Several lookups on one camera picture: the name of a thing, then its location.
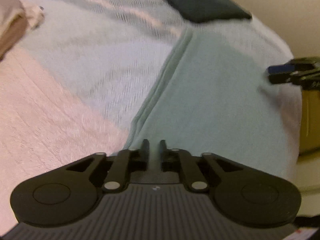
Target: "folded green fabric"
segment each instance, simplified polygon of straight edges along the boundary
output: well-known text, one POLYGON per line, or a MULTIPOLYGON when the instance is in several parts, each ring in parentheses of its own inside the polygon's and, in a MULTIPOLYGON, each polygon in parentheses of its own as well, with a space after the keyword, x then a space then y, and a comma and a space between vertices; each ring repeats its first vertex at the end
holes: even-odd
POLYGON ((183 18, 194 23, 252 18, 231 0, 167 0, 167 2, 177 9, 183 18))
MULTIPOLYGON (((150 141, 149 173, 159 178, 159 141, 192 155, 213 152, 288 179, 287 135, 278 106, 261 93, 276 95, 251 57, 235 50, 219 34, 186 31, 167 58, 159 78, 133 119, 125 148, 150 141)), ((176 182, 168 175, 161 182, 176 182)))

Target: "dark folded cloth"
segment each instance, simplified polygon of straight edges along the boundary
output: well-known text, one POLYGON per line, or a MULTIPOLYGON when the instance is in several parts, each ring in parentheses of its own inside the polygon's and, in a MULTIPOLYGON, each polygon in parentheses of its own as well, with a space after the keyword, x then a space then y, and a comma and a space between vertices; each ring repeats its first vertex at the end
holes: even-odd
POLYGON ((183 18, 194 23, 252 18, 231 0, 167 0, 167 2, 177 9, 183 18))

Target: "brown fabric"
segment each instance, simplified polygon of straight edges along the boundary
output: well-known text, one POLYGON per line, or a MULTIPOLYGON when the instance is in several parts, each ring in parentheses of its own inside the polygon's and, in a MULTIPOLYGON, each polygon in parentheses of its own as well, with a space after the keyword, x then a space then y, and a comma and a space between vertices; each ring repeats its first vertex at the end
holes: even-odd
POLYGON ((0 58, 24 35, 27 24, 20 0, 0 0, 0 58))

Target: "beige wall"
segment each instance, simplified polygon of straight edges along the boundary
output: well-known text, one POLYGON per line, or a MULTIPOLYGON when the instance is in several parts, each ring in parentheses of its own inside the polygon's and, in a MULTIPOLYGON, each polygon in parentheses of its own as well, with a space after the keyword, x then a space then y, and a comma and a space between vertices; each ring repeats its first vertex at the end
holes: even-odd
POLYGON ((234 0, 276 31, 296 57, 320 56, 320 0, 234 0))

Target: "white label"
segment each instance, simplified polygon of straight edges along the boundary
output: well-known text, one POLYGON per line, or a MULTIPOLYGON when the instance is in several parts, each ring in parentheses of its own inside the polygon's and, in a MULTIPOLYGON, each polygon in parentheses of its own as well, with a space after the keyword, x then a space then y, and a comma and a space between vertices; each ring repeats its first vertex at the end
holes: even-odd
POLYGON ((307 240, 309 239, 319 228, 299 228, 291 235, 287 236, 283 240, 307 240))

